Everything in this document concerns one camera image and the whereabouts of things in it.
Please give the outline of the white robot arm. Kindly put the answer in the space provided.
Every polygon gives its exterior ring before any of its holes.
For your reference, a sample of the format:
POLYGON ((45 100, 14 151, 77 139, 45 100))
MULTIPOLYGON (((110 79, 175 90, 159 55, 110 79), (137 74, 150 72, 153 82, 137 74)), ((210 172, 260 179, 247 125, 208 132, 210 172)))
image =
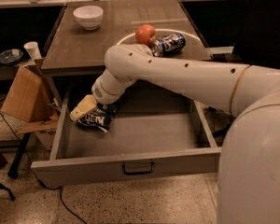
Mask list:
POLYGON ((145 45, 115 45, 71 119, 116 102, 138 79, 235 117, 220 155, 217 224, 280 224, 280 69, 160 58, 145 45))

